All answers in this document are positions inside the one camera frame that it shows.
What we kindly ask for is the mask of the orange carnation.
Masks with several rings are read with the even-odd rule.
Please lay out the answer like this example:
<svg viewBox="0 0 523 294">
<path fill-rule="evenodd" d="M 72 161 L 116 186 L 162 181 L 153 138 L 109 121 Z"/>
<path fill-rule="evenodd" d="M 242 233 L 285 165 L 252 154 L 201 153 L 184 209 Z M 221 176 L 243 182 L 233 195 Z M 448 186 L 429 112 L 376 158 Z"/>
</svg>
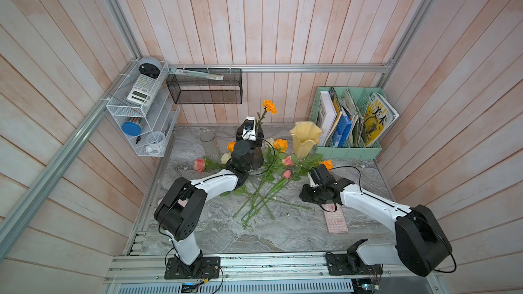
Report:
<svg viewBox="0 0 523 294">
<path fill-rule="evenodd" d="M 277 108 L 273 102 L 269 99 L 265 99 L 262 104 L 263 110 L 257 113 L 256 118 L 256 128 L 259 129 L 263 125 L 263 120 L 265 119 L 267 113 L 275 115 L 277 113 Z"/>
</svg>

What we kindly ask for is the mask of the orange rose large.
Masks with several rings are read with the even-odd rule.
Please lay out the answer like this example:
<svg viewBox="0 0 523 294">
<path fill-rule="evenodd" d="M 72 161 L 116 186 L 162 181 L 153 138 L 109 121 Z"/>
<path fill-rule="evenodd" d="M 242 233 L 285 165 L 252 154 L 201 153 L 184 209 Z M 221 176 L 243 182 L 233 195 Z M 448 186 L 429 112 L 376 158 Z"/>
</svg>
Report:
<svg viewBox="0 0 523 294">
<path fill-rule="evenodd" d="M 268 203 L 274 200 L 276 195 L 289 182 L 283 175 L 289 171 L 289 168 L 283 164 L 283 160 L 288 158 L 287 140 L 265 140 L 265 143 L 268 146 L 267 151 L 264 153 L 266 162 L 263 165 L 263 170 L 255 173 L 255 177 L 260 177 L 260 182 L 254 184 L 252 191 L 250 191 L 247 186 L 244 186 L 233 192 L 234 195 L 244 195 L 247 198 L 244 204 L 233 215 L 235 218 L 241 212 L 244 212 L 244 215 L 241 216 L 243 229 L 246 229 L 251 220 L 259 215 L 263 209 L 266 209 L 271 219 L 274 218 L 271 210 L 268 208 Z"/>
</svg>

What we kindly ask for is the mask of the cream rose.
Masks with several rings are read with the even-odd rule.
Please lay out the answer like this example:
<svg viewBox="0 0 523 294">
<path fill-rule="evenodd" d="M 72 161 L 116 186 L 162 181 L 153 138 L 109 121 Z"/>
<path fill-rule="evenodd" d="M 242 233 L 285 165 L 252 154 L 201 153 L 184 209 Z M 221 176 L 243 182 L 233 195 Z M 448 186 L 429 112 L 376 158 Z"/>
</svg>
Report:
<svg viewBox="0 0 523 294">
<path fill-rule="evenodd" d="M 231 153 L 230 152 L 227 152 L 225 154 L 222 155 L 221 157 L 221 164 L 226 164 L 230 159 L 231 159 Z"/>
</svg>

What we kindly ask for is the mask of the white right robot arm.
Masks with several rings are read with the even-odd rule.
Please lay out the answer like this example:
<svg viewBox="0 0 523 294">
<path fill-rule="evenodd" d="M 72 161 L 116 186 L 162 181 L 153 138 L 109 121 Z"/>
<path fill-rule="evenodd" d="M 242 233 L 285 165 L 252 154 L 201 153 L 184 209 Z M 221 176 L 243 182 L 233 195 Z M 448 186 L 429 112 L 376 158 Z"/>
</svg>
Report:
<svg viewBox="0 0 523 294">
<path fill-rule="evenodd" d="M 369 216 L 387 227 L 393 241 L 353 243 L 342 254 L 326 253 L 330 275 L 359 275 L 382 271 L 384 265 L 400 265 L 417 276 L 438 272 L 438 266 L 453 258 L 453 249 L 432 210 L 426 206 L 409 207 L 387 200 L 362 188 L 360 182 L 336 179 L 324 165 L 312 168 L 309 182 L 303 185 L 300 199 L 325 208 L 333 204 Z"/>
</svg>

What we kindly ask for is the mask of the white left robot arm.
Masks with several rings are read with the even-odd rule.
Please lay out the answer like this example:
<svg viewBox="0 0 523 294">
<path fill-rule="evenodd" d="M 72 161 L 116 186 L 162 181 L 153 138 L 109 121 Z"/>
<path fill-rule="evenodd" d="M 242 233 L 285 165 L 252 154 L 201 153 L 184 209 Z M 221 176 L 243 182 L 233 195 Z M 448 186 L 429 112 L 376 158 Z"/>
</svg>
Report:
<svg viewBox="0 0 523 294">
<path fill-rule="evenodd" d="M 264 140 L 256 119 L 246 117 L 236 132 L 236 143 L 220 172 L 199 180 L 177 178 L 155 210 L 159 233 L 169 237 L 178 260 L 193 267 L 200 262 L 202 251 L 194 231 L 205 203 L 240 188 L 249 178 L 254 154 Z"/>
</svg>

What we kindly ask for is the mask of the dark purple glass vase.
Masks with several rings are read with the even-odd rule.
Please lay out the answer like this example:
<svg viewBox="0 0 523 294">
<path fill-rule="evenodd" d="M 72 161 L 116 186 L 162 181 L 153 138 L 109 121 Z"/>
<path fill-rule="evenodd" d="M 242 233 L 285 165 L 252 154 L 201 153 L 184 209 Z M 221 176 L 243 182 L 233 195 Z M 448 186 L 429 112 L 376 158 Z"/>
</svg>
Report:
<svg viewBox="0 0 523 294">
<path fill-rule="evenodd" d="M 264 155 L 262 152 L 262 148 L 256 146 L 251 150 L 251 169 L 252 170 L 258 170 L 260 169 L 264 164 Z"/>
</svg>

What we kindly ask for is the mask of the pink rose centre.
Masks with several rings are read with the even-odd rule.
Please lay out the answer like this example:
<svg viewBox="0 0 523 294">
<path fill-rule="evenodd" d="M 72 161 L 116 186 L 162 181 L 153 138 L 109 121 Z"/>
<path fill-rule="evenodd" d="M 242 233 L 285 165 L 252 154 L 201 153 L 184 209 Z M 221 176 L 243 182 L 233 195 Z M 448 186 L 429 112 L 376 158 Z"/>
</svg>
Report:
<svg viewBox="0 0 523 294">
<path fill-rule="evenodd" d="M 291 166 L 294 165 L 291 156 L 281 153 L 279 155 L 280 160 L 275 159 L 271 167 L 264 172 L 264 177 L 260 183 L 259 189 L 256 193 L 252 194 L 249 200 L 251 204 L 251 209 L 245 216 L 242 217 L 244 221 L 243 226 L 246 227 L 249 221 L 258 214 L 259 210 L 262 209 L 266 203 L 271 200 L 276 192 L 281 190 L 284 185 L 288 183 L 288 180 L 291 177 Z M 258 192 L 261 189 L 262 185 L 266 182 L 274 182 L 275 177 L 273 174 L 276 173 L 279 175 L 279 181 L 275 182 L 273 188 L 265 195 L 260 195 Z"/>
</svg>

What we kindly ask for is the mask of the pink rose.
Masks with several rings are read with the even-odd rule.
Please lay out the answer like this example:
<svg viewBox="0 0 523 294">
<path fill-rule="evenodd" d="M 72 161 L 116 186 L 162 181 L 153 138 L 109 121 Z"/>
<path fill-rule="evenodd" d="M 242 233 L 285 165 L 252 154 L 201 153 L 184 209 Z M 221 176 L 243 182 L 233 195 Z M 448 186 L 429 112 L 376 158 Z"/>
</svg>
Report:
<svg viewBox="0 0 523 294">
<path fill-rule="evenodd" d="M 259 189 L 256 193 L 252 194 L 249 200 L 251 204 L 251 209 L 245 216 L 242 217 L 244 221 L 243 226 L 246 227 L 249 221 L 258 214 L 259 210 L 262 209 L 266 203 L 271 200 L 276 192 L 281 190 L 284 185 L 288 183 L 288 180 L 291 177 L 291 166 L 294 165 L 291 156 L 281 153 L 279 155 L 280 160 L 275 159 L 271 167 L 264 172 L 264 177 L 260 183 Z M 266 182 L 274 182 L 275 177 L 273 174 L 276 173 L 279 175 L 279 181 L 275 182 L 273 188 L 265 195 L 260 195 L 258 192 L 261 189 L 262 185 Z"/>
<path fill-rule="evenodd" d="M 203 159 L 196 159 L 193 164 L 193 169 L 196 170 L 198 173 L 202 173 L 205 171 L 219 171 L 222 170 L 224 167 L 225 165 L 223 163 L 217 163 L 207 157 Z"/>
</svg>

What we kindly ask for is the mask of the clear glass vase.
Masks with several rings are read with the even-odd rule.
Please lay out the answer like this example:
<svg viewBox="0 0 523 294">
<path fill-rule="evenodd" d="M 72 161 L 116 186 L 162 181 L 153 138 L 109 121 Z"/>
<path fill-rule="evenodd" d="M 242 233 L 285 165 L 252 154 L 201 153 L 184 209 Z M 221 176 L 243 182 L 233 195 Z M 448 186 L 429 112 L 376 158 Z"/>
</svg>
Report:
<svg viewBox="0 0 523 294">
<path fill-rule="evenodd" d="M 200 141 L 204 149 L 205 157 L 213 161 L 219 161 L 220 150 L 216 133 L 210 129 L 205 130 L 200 134 Z"/>
</svg>

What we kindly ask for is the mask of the blue folder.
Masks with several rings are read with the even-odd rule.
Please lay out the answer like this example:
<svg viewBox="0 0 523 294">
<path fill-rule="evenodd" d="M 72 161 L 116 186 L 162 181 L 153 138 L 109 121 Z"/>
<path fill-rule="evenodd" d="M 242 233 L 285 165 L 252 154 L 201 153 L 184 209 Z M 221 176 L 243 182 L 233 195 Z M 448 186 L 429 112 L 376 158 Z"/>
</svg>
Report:
<svg viewBox="0 0 523 294">
<path fill-rule="evenodd" d="M 346 143 L 349 133 L 352 129 L 351 114 L 346 109 L 342 108 L 341 117 L 336 125 L 335 132 L 332 136 L 333 147 L 343 147 Z"/>
</svg>

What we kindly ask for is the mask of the mint green file organizer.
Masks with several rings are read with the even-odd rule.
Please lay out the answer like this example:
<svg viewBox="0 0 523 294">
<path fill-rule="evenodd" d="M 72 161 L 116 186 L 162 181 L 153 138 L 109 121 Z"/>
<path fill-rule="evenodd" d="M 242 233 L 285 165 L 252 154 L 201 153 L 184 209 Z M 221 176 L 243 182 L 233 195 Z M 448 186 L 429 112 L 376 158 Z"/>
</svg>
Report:
<svg viewBox="0 0 523 294">
<path fill-rule="evenodd" d="M 371 99 L 381 88 L 319 87 L 309 120 L 324 130 L 315 153 L 324 159 L 375 159 L 381 152 L 378 135 L 370 130 L 383 127 L 386 120 L 367 111 Z"/>
</svg>

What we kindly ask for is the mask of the white mug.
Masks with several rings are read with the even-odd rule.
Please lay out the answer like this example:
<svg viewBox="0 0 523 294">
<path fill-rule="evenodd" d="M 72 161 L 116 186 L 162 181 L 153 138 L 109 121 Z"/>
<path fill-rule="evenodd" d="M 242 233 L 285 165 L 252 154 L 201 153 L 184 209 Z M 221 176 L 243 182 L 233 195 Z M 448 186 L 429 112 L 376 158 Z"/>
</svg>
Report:
<svg viewBox="0 0 523 294">
<path fill-rule="evenodd" d="M 157 155 L 162 151 L 166 135 L 162 131 L 152 131 L 146 137 L 145 151 L 150 155 Z"/>
</svg>

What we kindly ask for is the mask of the white desk calculator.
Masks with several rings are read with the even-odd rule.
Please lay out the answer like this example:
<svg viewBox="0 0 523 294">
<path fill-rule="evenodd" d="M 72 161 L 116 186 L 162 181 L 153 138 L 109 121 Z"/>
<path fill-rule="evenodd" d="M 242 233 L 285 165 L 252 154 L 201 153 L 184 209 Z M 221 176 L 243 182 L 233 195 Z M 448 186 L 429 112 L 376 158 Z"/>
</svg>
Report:
<svg viewBox="0 0 523 294">
<path fill-rule="evenodd" d="M 158 79 L 140 74 L 129 94 L 128 102 L 136 103 L 139 106 L 150 106 L 159 91 L 161 83 Z"/>
</svg>

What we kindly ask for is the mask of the black mesh wall basket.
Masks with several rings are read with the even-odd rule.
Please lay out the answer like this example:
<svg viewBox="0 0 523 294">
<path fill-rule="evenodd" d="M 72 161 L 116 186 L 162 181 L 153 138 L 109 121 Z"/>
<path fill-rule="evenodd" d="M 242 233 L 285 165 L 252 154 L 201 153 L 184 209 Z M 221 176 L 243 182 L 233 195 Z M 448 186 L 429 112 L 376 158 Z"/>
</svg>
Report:
<svg viewBox="0 0 523 294">
<path fill-rule="evenodd" d="M 243 99 L 241 69 L 172 68 L 166 85 L 178 105 L 239 105 Z"/>
</svg>

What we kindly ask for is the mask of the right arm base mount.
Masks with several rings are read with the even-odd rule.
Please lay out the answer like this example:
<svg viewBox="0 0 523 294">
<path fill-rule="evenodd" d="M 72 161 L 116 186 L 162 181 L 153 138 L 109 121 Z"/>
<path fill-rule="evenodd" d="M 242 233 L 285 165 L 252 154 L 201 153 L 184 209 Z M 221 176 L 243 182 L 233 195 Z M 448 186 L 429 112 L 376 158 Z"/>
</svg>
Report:
<svg viewBox="0 0 523 294">
<path fill-rule="evenodd" d="M 357 249 L 367 239 L 358 240 L 352 244 L 346 253 L 326 252 L 324 257 L 328 266 L 328 272 L 331 276 L 357 276 L 373 275 L 378 276 L 383 272 L 382 265 L 366 265 L 358 256 Z"/>
</svg>

